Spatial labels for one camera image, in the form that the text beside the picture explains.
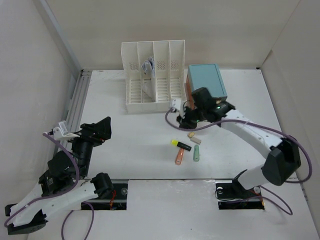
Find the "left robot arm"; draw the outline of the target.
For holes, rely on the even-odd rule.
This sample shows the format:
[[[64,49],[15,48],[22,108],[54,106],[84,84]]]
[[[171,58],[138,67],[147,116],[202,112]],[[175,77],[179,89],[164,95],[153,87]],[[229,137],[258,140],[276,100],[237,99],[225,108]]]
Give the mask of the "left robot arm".
[[[112,136],[109,116],[97,123],[83,123],[71,132],[60,121],[43,136],[60,151],[48,161],[48,169],[39,177],[30,193],[19,203],[8,204],[4,226],[8,235],[24,235],[42,229],[56,213],[76,207],[95,198],[115,196],[113,183],[107,173],[86,179],[92,152]]]

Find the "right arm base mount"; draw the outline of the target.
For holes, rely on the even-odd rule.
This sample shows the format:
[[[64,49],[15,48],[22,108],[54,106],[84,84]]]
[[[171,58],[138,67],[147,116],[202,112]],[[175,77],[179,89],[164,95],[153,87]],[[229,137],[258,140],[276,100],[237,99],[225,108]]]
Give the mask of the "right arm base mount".
[[[218,180],[215,182],[215,198],[218,200],[219,210],[264,210],[261,189],[256,186],[244,189],[232,180]]]

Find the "yellow capped black highlighter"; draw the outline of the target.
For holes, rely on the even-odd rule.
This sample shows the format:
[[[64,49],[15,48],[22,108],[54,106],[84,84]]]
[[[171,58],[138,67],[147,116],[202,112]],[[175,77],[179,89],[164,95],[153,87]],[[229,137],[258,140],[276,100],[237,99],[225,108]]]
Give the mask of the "yellow capped black highlighter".
[[[173,139],[173,140],[171,141],[171,144],[172,144],[173,146],[175,146],[175,147],[181,148],[181,149],[186,150],[186,151],[188,151],[188,152],[190,152],[191,149],[192,149],[191,146],[189,146],[189,145],[187,145],[187,144],[185,144],[185,143],[183,143],[183,142],[180,142],[180,141],[178,141],[178,140],[176,140],[176,139]]]

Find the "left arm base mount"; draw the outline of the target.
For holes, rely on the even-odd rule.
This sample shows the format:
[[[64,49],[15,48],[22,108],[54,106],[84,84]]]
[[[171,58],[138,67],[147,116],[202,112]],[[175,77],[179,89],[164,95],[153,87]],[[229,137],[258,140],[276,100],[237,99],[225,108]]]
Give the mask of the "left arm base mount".
[[[107,197],[87,200],[95,211],[124,211],[127,209],[128,180],[112,180],[114,187]]]

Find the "white eraser stick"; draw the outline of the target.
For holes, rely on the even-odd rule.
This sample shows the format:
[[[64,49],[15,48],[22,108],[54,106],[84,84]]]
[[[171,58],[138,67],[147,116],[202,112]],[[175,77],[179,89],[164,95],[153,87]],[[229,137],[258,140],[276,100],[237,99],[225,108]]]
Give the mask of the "white eraser stick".
[[[198,139],[198,138],[196,138],[196,137],[194,137],[194,136],[191,137],[190,140],[191,140],[192,142],[198,144],[198,145],[200,145],[201,142],[202,142],[200,139]]]

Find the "beige eraser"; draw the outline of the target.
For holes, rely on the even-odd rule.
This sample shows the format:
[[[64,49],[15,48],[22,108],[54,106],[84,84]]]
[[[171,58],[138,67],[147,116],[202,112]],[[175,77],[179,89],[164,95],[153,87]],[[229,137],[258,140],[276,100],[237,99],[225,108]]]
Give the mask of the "beige eraser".
[[[192,138],[195,137],[195,133],[194,133],[194,132],[189,132],[189,133],[187,134],[187,136],[188,136],[190,139],[192,139]]]

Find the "drawer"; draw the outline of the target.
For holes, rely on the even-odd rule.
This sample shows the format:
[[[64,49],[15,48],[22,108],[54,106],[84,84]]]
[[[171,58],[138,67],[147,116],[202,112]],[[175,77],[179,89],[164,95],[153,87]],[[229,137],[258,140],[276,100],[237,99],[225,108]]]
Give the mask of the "drawer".
[[[212,100],[215,105],[219,105],[219,104],[225,103],[227,98],[226,97],[213,97]]]

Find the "white Canon manual booklet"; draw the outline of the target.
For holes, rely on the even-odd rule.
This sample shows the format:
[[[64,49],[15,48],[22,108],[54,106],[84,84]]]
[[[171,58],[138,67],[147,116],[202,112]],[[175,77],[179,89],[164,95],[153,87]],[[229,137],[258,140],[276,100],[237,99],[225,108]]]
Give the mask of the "white Canon manual booklet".
[[[150,56],[145,60],[141,69],[146,75],[146,82],[142,84],[142,90],[148,97],[154,102],[156,99],[156,85],[155,85],[155,60],[153,56]]]

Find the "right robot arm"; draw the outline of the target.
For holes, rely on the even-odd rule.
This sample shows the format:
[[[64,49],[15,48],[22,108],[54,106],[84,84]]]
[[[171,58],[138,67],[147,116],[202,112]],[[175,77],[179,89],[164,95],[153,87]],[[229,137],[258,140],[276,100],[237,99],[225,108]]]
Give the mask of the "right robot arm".
[[[266,183],[281,186],[301,166],[299,147],[294,140],[253,123],[231,103],[212,97],[205,87],[193,91],[191,96],[194,108],[185,106],[180,98],[170,102],[170,108],[178,112],[179,128],[197,131],[199,122],[216,124],[244,140],[265,159],[263,164],[242,171],[232,180],[235,196],[243,197]]]

